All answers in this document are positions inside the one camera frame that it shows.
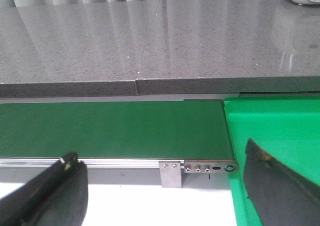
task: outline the green plastic tray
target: green plastic tray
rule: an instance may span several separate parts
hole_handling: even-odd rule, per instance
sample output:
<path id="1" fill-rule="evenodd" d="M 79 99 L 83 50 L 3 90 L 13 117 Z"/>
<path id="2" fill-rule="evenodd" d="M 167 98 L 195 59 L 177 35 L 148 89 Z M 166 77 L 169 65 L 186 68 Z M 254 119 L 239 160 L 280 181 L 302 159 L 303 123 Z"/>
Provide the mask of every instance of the green plastic tray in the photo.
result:
<path id="1" fill-rule="evenodd" d="M 225 100 L 225 113 L 240 170 L 230 175 L 239 226 L 260 226 L 242 181 L 252 138 L 273 157 L 320 185 L 320 98 L 262 97 Z"/>
<path id="2" fill-rule="evenodd" d="M 234 158 L 216 100 L 0 104 L 0 158 Z"/>

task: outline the gray countertop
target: gray countertop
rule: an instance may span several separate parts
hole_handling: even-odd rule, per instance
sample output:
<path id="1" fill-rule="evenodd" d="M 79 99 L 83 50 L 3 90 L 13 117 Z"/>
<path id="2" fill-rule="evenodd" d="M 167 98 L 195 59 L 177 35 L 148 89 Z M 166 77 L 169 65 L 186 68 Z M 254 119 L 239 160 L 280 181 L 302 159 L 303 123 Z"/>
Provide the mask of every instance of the gray countertop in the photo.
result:
<path id="1" fill-rule="evenodd" d="M 0 97 L 320 91 L 320 7 L 152 0 L 0 9 Z"/>

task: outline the metal end plate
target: metal end plate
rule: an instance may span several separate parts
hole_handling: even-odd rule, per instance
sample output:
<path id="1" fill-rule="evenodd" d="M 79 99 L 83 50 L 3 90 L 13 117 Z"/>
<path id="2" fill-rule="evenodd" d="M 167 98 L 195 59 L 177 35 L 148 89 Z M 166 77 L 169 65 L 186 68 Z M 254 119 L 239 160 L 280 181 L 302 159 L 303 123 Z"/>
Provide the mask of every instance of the metal end plate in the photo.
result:
<path id="1" fill-rule="evenodd" d="M 231 174 L 239 169 L 234 160 L 185 160 L 184 172 L 187 174 Z"/>
<path id="2" fill-rule="evenodd" d="M 163 188 L 181 188 L 181 164 L 180 161 L 159 161 L 161 184 Z"/>

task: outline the green conveyor belt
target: green conveyor belt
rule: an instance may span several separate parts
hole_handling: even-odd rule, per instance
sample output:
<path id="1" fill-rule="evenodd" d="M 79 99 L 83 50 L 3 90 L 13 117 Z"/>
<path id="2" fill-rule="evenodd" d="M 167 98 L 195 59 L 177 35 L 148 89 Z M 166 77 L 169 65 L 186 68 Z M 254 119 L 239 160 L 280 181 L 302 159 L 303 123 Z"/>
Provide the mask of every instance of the green conveyor belt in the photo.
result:
<path id="1" fill-rule="evenodd" d="M 0 104 L 0 158 L 233 159 L 220 101 Z"/>

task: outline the black plastic piece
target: black plastic piece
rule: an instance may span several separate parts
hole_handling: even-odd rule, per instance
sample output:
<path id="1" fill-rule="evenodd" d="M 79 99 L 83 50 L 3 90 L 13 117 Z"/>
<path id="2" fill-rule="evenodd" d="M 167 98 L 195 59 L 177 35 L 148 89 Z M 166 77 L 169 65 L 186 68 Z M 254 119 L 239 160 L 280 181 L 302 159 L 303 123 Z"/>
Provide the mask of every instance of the black plastic piece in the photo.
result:
<path id="1" fill-rule="evenodd" d="M 252 139 L 243 180 L 264 226 L 320 226 L 320 186 L 296 173 Z"/>
<path id="2" fill-rule="evenodd" d="M 87 166 L 72 152 L 0 201 L 0 226 L 81 226 L 87 205 Z"/>

